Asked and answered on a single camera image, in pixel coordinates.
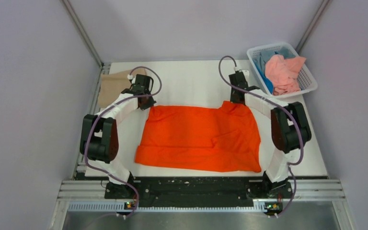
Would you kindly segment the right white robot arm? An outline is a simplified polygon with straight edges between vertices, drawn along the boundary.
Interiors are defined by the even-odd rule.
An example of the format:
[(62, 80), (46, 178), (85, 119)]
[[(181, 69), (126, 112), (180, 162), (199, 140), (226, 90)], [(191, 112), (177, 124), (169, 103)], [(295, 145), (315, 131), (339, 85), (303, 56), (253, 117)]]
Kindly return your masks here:
[(302, 162), (304, 146), (312, 137), (302, 103), (287, 103), (270, 97), (259, 87), (249, 86), (240, 70), (229, 75), (229, 81), (231, 102), (243, 104), (270, 119), (275, 146), (262, 181), (252, 183), (248, 195), (277, 199), (292, 196), (293, 189), (288, 181), (291, 166)]

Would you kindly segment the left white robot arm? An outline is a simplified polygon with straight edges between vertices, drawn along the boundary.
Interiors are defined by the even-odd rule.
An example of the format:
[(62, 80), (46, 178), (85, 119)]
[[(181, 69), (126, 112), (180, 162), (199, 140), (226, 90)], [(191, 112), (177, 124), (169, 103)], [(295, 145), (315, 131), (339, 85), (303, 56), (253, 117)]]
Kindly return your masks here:
[(153, 99), (152, 77), (129, 74), (129, 88), (121, 91), (115, 101), (103, 111), (83, 118), (80, 152), (87, 166), (104, 173), (109, 178), (107, 189), (117, 199), (138, 200), (138, 190), (133, 185), (133, 175), (117, 158), (119, 139), (117, 128), (128, 115), (146, 110), (156, 102)]

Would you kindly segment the orange t shirt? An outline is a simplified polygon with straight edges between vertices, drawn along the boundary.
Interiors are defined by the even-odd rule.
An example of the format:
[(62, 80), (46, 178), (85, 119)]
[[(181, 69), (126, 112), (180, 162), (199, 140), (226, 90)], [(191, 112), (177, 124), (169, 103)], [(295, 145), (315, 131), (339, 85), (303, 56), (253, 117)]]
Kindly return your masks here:
[(252, 111), (224, 101), (219, 108), (155, 106), (135, 162), (212, 172), (261, 172), (261, 138)]

